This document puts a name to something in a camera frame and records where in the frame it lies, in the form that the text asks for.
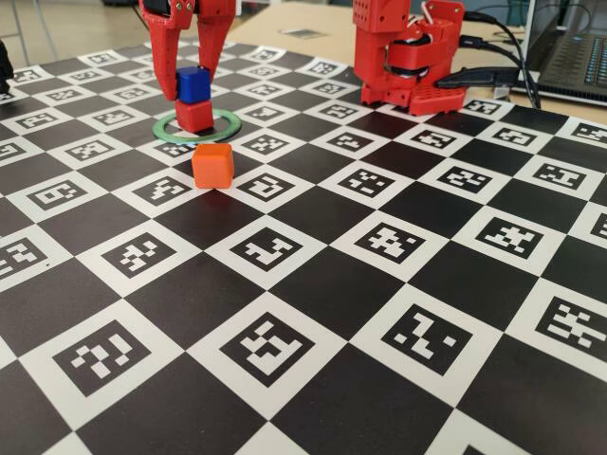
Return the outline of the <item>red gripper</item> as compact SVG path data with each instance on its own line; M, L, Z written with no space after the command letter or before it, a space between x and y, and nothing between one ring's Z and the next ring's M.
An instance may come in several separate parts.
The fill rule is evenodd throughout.
M193 14L197 20L199 66L213 81L232 17L234 1L212 0L142 0L139 2L148 25L157 81L168 100L176 99L176 53L180 31L190 27Z

